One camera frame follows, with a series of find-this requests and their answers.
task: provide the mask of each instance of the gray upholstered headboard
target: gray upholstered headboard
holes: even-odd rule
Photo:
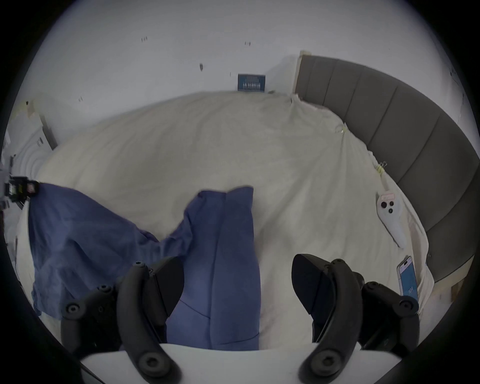
[[[480,161],[440,107],[409,85],[355,63],[302,56],[295,93],[337,114],[413,204],[438,281],[468,261],[480,236]]]

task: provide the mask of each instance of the bed sheet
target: bed sheet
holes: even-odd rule
[[[77,189],[159,239],[199,190],[253,186],[265,349],[311,342],[311,317],[291,284],[297,253],[342,258],[365,281],[395,292],[396,267],[412,255],[423,308],[433,287],[425,231],[398,186],[376,168],[365,144],[325,108],[283,94],[218,92],[109,119],[56,148],[37,179]],[[376,196],[386,190],[397,191],[406,208],[404,250],[377,216]],[[31,300],[25,211],[17,271]],[[44,314],[42,320],[59,337],[59,324]]]

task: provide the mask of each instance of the wrinkled fabric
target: wrinkled fabric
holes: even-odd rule
[[[28,213],[37,313],[61,307],[101,284],[113,285],[138,260],[180,257],[185,286],[167,320],[169,343],[258,349],[260,272],[253,247],[253,188],[201,191],[162,241],[70,188],[42,183]]]

